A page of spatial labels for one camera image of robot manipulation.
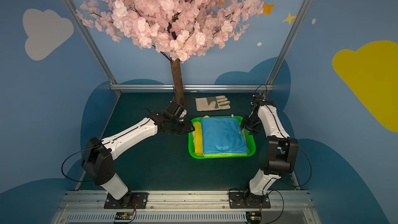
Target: yellow cloud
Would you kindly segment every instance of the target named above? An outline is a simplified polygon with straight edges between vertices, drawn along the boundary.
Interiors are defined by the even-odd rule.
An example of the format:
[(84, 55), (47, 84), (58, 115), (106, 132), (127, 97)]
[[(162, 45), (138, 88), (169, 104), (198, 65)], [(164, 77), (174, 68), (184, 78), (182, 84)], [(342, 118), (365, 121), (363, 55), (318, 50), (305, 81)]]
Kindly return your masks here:
[(398, 44), (383, 40), (356, 52), (341, 50), (333, 57), (333, 67), (369, 112), (398, 132)]

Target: enclosure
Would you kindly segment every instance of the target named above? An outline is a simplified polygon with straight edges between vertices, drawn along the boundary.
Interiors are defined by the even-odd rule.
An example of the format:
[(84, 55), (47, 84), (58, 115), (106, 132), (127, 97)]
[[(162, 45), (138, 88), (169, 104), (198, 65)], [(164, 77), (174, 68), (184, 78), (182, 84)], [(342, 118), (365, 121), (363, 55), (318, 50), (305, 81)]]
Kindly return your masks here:
[[(84, 26), (76, 16), (83, 1), (90, 0), (0, 3), (4, 223), (113, 223), (117, 211), (103, 209), (106, 193), (83, 172), (82, 153), (64, 171), (87, 182), (65, 178), (61, 164), (90, 138), (121, 132), (175, 96), (170, 61), (155, 48), (140, 49), (127, 37), (113, 42)], [(299, 151), (294, 173), (270, 188), (284, 201), (271, 193), (262, 223), (282, 209), (273, 223), (398, 223), (397, 0), (262, 1), (262, 14), (244, 22), (250, 26), (239, 40), (181, 63), (187, 118), (249, 115), (259, 92), (275, 103), (312, 175), (298, 187), (310, 176)], [(195, 98), (218, 95), (230, 109), (196, 110)], [(132, 223), (209, 221), (195, 214), (243, 223), (232, 215), (246, 210), (230, 209), (226, 195), (259, 169), (264, 130), (254, 142), (250, 157), (216, 159), (193, 158), (188, 134), (159, 133), (131, 147), (115, 161), (117, 173), (131, 190), (153, 196)], [(79, 214), (110, 218), (74, 220)], [(157, 219), (162, 214), (167, 218)]]

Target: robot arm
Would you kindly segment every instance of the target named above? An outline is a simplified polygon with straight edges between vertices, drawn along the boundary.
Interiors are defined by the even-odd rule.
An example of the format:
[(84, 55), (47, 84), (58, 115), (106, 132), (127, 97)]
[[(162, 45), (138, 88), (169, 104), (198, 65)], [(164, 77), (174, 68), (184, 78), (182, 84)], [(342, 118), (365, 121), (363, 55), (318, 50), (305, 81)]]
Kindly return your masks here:
[(158, 132), (175, 135), (193, 132), (192, 123), (184, 119), (186, 113), (183, 106), (172, 101), (165, 110), (151, 112), (124, 131), (102, 140), (90, 139), (83, 155), (82, 167), (95, 185), (103, 187), (112, 196), (112, 200), (129, 204), (132, 195), (117, 175), (113, 161), (138, 142)]
[(140, 122), (119, 132), (113, 136), (103, 138), (102, 144), (106, 149), (110, 149), (112, 159), (115, 160), (130, 147), (141, 142), (145, 138), (155, 135), (158, 126), (151, 118), (143, 118)]
[(261, 129), (259, 123), (262, 123), (268, 139), (267, 157), (260, 159), (260, 169), (246, 190), (250, 201), (255, 201), (266, 195), (276, 180), (293, 172), (298, 142), (283, 128), (273, 102), (266, 101), (262, 95), (253, 95), (251, 105), (253, 111), (250, 116), (245, 116), (241, 127), (257, 134)]

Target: work glove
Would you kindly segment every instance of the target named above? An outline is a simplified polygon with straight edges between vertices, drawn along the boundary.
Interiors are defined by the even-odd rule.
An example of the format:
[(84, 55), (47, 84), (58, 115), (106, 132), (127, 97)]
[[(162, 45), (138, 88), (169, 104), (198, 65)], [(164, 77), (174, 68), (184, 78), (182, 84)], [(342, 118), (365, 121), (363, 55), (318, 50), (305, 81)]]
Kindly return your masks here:
[(206, 98), (195, 98), (196, 110), (200, 111), (214, 111), (230, 109), (230, 101), (225, 95), (220, 95), (216, 97), (206, 97)]

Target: folded blue fabric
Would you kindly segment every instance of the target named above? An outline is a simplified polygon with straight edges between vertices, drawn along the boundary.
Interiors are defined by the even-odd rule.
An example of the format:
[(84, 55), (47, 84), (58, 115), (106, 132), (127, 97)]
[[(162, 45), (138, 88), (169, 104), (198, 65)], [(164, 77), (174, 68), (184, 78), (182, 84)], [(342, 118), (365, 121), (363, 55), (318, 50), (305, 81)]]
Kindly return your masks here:
[(202, 118), (203, 155), (247, 154), (236, 118)]

